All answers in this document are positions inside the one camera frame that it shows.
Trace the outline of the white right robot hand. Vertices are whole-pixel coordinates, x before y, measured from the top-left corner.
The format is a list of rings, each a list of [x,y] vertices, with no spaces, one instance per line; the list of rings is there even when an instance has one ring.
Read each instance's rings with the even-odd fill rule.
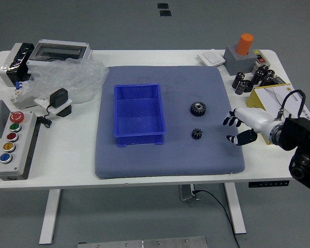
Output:
[[[236,127],[242,123],[250,127],[249,130],[236,136],[228,135],[226,138],[237,146],[243,146],[257,140],[258,133],[263,134],[268,141],[277,144],[276,135],[283,125],[282,121],[275,120],[268,112],[261,108],[239,107],[229,111],[223,125],[232,126],[237,120]]]

